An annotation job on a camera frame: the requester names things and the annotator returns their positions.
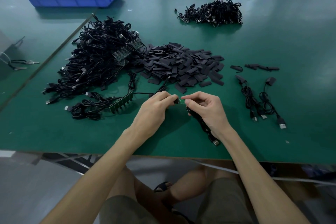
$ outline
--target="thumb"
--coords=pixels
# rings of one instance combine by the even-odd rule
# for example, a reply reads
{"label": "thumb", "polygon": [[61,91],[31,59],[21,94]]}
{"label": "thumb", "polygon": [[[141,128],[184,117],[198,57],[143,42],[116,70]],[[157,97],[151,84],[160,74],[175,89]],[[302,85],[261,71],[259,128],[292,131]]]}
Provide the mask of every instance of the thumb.
{"label": "thumb", "polygon": [[200,116],[202,116],[202,113],[204,112],[205,109],[204,106],[199,105],[198,103],[196,103],[194,100],[191,99],[186,99],[184,102],[187,105],[187,107],[189,107],[191,110],[197,112]]}

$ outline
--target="left hand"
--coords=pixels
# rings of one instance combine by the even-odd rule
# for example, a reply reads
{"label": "left hand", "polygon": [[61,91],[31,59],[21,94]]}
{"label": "left hand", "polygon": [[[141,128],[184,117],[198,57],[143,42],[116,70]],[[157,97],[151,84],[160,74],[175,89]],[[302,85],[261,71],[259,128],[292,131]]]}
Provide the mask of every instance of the left hand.
{"label": "left hand", "polygon": [[128,128],[134,131],[142,145],[149,137],[155,134],[162,122],[165,120],[165,111],[174,101],[179,98],[177,95],[170,95],[166,91],[158,92],[145,101],[133,123]]}

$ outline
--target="green workbench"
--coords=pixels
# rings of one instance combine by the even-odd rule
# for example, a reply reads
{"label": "green workbench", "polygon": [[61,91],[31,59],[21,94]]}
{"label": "green workbench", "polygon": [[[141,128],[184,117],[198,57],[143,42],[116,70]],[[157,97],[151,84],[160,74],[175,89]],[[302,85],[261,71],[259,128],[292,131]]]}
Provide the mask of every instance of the green workbench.
{"label": "green workbench", "polygon": [[0,110],[36,72],[57,53],[95,8],[35,8],[28,0],[0,0],[0,30],[12,44],[24,37],[22,43],[12,45],[6,54],[11,59],[24,59],[40,64],[13,71],[0,61]]}
{"label": "green workbench", "polygon": [[[214,28],[184,24],[176,18],[174,8],[183,12],[186,5],[199,6],[210,1],[213,0],[115,0],[110,8],[96,14],[101,20],[109,15],[131,23],[145,44],[175,42],[224,56],[225,67],[220,73],[225,85],[190,87],[187,93],[203,90],[220,96],[231,125],[259,161],[335,164],[334,0],[233,0],[242,4],[242,26]],[[105,112],[100,121],[74,120],[64,110],[85,96],[45,104],[51,94],[43,95],[41,91],[47,83],[56,82],[57,70],[65,65],[73,49],[70,43],[65,45],[0,113],[1,149],[102,154],[131,124],[146,96],[136,95],[120,114]],[[267,92],[286,120],[287,129],[279,128],[275,116],[251,121],[236,71],[229,67],[252,63],[280,68],[273,72],[244,68],[240,75],[248,80],[256,96],[268,77],[277,79]],[[103,94],[125,95],[128,80],[129,76],[122,73]],[[139,76],[137,91],[154,92],[158,87]],[[180,95],[173,85],[168,85],[168,91]],[[230,159],[223,145],[215,147],[208,140],[183,105],[167,110],[158,132],[135,154]]]}

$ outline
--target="right hand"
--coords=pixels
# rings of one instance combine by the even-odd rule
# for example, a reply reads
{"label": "right hand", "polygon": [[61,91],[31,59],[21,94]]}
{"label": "right hand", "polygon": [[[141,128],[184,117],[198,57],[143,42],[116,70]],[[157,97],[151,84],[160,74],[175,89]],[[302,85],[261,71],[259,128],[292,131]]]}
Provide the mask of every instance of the right hand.
{"label": "right hand", "polygon": [[181,99],[185,99],[187,107],[202,117],[215,137],[220,137],[225,130],[231,128],[218,96],[198,91],[182,96]]}

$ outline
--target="sandal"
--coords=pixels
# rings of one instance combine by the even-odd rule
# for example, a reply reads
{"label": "sandal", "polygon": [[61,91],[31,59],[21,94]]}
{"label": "sandal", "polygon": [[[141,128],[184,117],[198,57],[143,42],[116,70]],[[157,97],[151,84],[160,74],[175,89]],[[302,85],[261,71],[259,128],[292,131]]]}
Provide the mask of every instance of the sandal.
{"label": "sandal", "polygon": [[[164,192],[168,189],[167,187],[167,183],[170,183],[170,182],[163,182],[163,183],[160,183],[158,186],[155,187],[155,189],[153,190],[155,193],[160,193],[160,192]],[[185,216],[184,214],[180,213],[178,210],[176,210],[172,205],[166,205],[164,204],[164,206],[168,209],[168,211],[170,211],[172,214],[176,214],[176,215],[180,215],[182,216],[183,218],[186,219],[186,221],[189,223],[189,224],[195,224],[193,221],[191,221],[187,216]]]}

